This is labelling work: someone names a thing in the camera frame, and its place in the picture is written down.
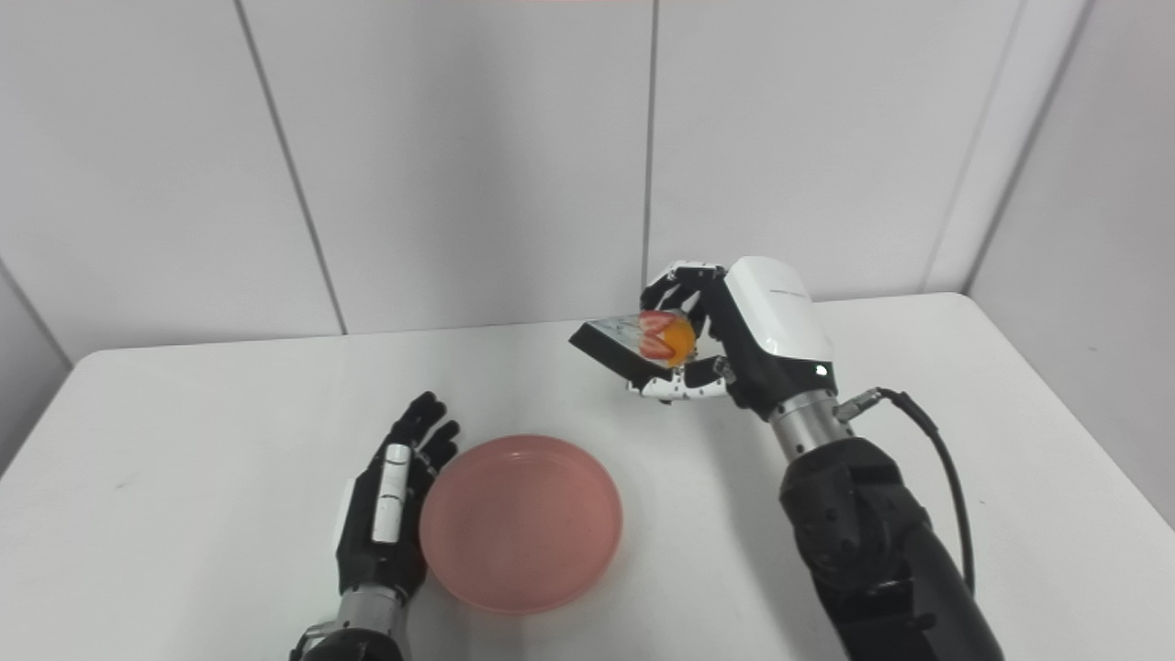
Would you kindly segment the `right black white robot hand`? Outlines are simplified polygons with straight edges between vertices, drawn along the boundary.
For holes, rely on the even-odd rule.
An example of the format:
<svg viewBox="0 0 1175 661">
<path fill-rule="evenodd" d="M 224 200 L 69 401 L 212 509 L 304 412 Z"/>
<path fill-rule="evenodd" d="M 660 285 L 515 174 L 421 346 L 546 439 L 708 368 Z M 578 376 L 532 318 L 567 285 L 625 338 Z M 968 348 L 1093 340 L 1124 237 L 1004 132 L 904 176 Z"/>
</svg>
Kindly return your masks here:
<svg viewBox="0 0 1175 661">
<path fill-rule="evenodd" d="M 798 394 L 838 393 L 834 348 L 801 277 L 780 259 L 676 261 L 643 289 L 647 310 L 684 313 L 721 351 L 627 382 L 630 392 L 663 402 L 727 394 L 763 420 Z"/>
</svg>

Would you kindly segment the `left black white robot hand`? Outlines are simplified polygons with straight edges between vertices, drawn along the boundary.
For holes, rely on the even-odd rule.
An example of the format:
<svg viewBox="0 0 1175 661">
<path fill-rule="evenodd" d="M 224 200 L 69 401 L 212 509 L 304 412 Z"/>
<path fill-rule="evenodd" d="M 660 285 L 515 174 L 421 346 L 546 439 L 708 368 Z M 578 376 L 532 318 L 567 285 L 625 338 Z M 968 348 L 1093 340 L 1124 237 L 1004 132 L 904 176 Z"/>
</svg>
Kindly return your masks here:
<svg viewBox="0 0 1175 661">
<path fill-rule="evenodd" d="M 428 572 L 419 542 L 423 505 L 458 452 L 459 423 L 445 414 L 446 405 L 437 394 L 419 394 L 352 481 L 335 553 L 341 594 L 378 585 L 407 602 L 423 585 Z"/>
</svg>

